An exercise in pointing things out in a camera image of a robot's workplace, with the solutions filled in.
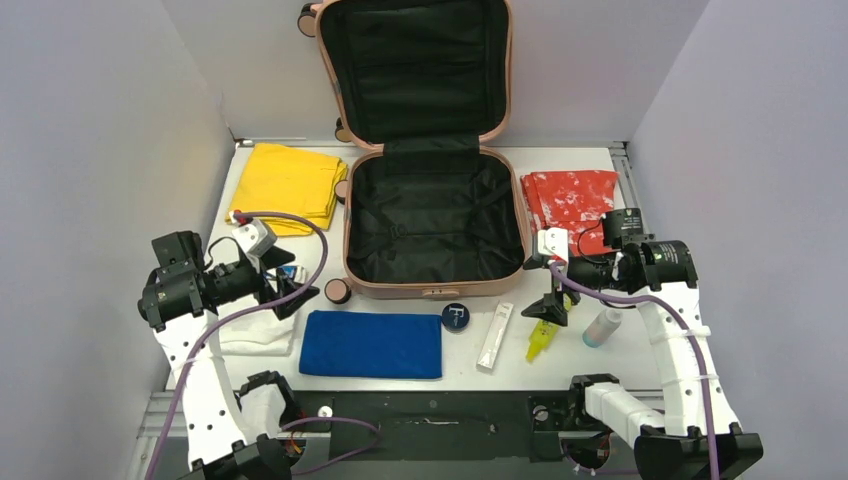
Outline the yellow cloth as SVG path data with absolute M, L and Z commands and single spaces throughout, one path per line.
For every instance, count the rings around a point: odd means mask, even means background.
M 274 211 L 305 218 L 327 230 L 337 204 L 335 187 L 348 165 L 326 154 L 260 143 L 250 154 L 229 211 Z

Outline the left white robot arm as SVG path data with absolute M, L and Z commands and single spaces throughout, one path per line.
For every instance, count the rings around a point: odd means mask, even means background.
M 234 389 L 214 326 L 220 306 L 236 300 L 273 303 L 274 316 L 285 319 L 318 290 L 276 273 L 295 257 L 276 247 L 275 234 L 262 223 L 238 227 L 232 238 L 237 261 L 216 266 L 205 264 L 195 232 L 154 239 L 159 265 L 138 310 L 182 387 L 177 398 L 187 426 L 188 478 L 288 479 L 290 459 L 277 435 L 301 418 L 301 406 L 276 371 L 253 374 Z M 268 273 L 276 274 L 269 279 Z

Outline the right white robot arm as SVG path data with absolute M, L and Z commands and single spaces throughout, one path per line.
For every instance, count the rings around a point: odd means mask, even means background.
M 758 434 L 744 432 L 716 372 L 688 246 L 646 232 L 637 208 L 609 211 L 599 225 L 608 250 L 596 255 L 572 255 L 565 229 L 535 234 L 523 267 L 548 270 L 551 290 L 523 313 L 563 326 L 565 299 L 576 294 L 634 307 L 648 334 L 664 409 L 647 406 L 611 374 L 588 374 L 572 380 L 567 419 L 579 428 L 598 421 L 625 440 L 643 479 L 739 478 L 764 449 Z

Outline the red white patterned cloth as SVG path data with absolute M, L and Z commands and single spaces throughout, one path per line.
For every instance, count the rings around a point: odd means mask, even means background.
M 615 208 L 618 174 L 604 170 L 537 171 L 520 177 L 531 228 L 569 232 L 573 254 L 603 254 L 602 214 Z

